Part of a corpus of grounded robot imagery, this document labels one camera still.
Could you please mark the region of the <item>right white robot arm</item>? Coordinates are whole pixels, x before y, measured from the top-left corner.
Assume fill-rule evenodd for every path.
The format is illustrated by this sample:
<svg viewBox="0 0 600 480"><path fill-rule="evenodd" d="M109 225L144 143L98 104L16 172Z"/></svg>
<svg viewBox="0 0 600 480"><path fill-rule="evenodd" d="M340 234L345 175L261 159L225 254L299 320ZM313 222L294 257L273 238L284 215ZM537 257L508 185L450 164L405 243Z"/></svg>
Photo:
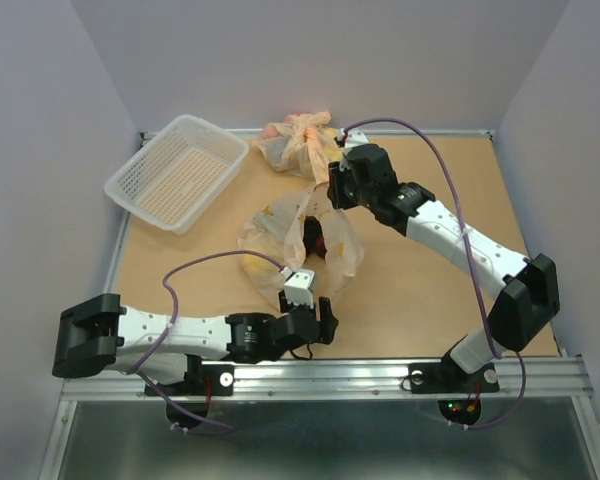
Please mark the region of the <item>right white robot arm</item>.
<svg viewBox="0 0 600 480"><path fill-rule="evenodd" d="M445 355L443 384L462 390L501 354L520 352L558 314L555 262L509 250L467 224L425 187L398 180L386 150L372 143L349 149L328 166L327 196L336 209L364 207L382 225L441 255L494 301L485 325Z"/></svg>

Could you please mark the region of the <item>red apple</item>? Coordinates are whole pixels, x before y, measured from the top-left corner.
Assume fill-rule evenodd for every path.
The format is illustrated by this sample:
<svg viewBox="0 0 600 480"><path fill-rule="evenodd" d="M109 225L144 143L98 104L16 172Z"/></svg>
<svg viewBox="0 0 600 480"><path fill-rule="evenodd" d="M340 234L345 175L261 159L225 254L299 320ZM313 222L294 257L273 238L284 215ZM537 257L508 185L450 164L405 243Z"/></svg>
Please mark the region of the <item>red apple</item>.
<svg viewBox="0 0 600 480"><path fill-rule="evenodd" d="M319 236L314 243L314 253L320 257L320 258L325 258L326 257L326 253L327 253L327 248L325 245L325 241L324 238L322 236Z"/></svg>

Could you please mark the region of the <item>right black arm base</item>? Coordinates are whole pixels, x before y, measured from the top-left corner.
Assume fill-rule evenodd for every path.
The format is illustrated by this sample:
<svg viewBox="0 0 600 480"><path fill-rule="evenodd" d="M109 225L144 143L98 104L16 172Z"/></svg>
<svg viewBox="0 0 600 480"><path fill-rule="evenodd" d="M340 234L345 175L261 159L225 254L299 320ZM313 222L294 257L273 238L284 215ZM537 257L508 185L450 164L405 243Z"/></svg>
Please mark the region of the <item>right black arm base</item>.
<svg viewBox="0 0 600 480"><path fill-rule="evenodd" d="M474 373L466 373L451 359L449 353L440 359L410 363L399 388L423 395L500 391L493 363L487 363Z"/></svg>

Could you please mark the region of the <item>dark grape bunch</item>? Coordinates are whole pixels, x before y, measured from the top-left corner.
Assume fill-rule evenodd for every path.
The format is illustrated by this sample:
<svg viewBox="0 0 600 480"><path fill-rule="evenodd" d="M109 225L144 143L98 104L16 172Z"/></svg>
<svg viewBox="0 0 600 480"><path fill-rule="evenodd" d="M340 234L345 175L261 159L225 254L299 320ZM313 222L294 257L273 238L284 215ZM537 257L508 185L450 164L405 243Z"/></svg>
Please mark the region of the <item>dark grape bunch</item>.
<svg viewBox="0 0 600 480"><path fill-rule="evenodd" d="M303 244L307 256L316 255L314 253L314 243L319 236L322 236L324 238L319 220L314 216L307 216L304 219L303 230Z"/></svg>

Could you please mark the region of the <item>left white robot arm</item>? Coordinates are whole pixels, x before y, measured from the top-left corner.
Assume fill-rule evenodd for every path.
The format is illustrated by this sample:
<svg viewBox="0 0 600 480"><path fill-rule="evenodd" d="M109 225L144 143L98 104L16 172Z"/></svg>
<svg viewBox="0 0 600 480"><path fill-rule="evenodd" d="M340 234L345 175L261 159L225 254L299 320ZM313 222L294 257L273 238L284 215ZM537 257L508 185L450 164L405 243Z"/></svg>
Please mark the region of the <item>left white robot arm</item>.
<svg viewBox="0 0 600 480"><path fill-rule="evenodd" d="M105 370L144 374L190 394L202 384L196 359L273 362L303 346L330 344L338 325L326 297L314 307L286 306L279 317L172 318L124 306L119 295L106 293L61 313L52 374L61 379L90 378Z"/></svg>

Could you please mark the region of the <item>translucent plastic bag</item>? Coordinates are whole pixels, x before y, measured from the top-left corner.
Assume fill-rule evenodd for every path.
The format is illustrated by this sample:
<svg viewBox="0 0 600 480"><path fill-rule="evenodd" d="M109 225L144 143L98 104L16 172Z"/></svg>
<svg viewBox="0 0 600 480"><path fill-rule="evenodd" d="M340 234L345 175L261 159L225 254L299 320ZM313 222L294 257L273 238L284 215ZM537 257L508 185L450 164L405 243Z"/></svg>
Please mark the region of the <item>translucent plastic bag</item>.
<svg viewBox="0 0 600 480"><path fill-rule="evenodd" d="M293 271L316 272L315 292L337 302L358 273L364 247L343 211L334 209L325 184L284 196L258 211L238 236L238 247L259 252ZM304 219L316 217L322 227L326 257L307 256Z"/></svg>

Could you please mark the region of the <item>yellow corn cob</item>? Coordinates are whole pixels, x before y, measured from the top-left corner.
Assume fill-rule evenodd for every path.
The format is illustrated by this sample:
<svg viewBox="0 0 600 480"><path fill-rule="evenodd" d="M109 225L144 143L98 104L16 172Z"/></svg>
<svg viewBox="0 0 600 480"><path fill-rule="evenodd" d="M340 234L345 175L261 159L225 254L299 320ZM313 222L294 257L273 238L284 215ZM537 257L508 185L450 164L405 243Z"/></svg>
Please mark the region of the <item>yellow corn cob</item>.
<svg viewBox="0 0 600 480"><path fill-rule="evenodd" d="M242 256L241 266L245 274L253 282L270 281L280 271L280 268L271 261L251 254L244 254Z"/></svg>

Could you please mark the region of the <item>aluminium rail frame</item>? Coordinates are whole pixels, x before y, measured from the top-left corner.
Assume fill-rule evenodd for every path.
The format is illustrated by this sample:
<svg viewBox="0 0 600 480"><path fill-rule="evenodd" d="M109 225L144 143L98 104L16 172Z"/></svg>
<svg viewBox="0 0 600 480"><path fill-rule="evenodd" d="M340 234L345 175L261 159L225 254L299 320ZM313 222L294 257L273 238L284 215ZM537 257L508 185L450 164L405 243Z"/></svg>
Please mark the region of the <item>aluminium rail frame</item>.
<svg viewBox="0 0 600 480"><path fill-rule="evenodd" d="M430 397L399 382L411 340L380 358L239 366L212 410L227 435L171 433L139 380L106 373L62 389L45 479L600 479L600 424L584 360L544 338L495 369L484 399L501 426L445 425Z"/></svg>

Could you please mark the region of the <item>knotted plastic bag far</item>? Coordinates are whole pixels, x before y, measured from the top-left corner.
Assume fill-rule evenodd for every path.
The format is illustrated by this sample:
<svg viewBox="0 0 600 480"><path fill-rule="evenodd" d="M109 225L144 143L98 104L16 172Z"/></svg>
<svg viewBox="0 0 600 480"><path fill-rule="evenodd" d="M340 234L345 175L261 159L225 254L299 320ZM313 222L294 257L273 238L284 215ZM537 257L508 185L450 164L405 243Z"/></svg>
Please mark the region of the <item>knotted plastic bag far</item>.
<svg viewBox="0 0 600 480"><path fill-rule="evenodd" d="M289 114L281 122L268 123L253 145L276 172L327 183L328 166L339 161L343 151L330 122L327 111Z"/></svg>

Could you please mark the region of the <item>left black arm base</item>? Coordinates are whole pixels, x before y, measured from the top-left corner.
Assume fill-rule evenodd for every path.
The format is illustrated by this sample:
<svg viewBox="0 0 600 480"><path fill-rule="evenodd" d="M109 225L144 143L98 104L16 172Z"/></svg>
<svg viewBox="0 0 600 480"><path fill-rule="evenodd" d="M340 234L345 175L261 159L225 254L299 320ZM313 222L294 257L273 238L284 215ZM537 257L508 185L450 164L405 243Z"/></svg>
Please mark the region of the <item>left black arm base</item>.
<svg viewBox="0 0 600 480"><path fill-rule="evenodd" d="M145 393L153 396L156 393L151 386L169 396L228 397L233 394L234 370L231 363L213 363L185 354L158 354L141 368L150 382Z"/></svg>

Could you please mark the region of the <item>white plastic mesh basket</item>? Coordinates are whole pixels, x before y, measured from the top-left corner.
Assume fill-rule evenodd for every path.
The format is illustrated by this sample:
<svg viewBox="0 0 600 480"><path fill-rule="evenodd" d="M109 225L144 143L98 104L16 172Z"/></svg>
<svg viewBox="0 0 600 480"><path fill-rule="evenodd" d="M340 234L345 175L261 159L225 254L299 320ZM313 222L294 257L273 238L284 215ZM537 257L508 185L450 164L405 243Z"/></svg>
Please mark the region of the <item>white plastic mesh basket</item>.
<svg viewBox="0 0 600 480"><path fill-rule="evenodd" d="M183 235L237 176L248 152L235 134L181 115L107 180L104 191L142 221Z"/></svg>

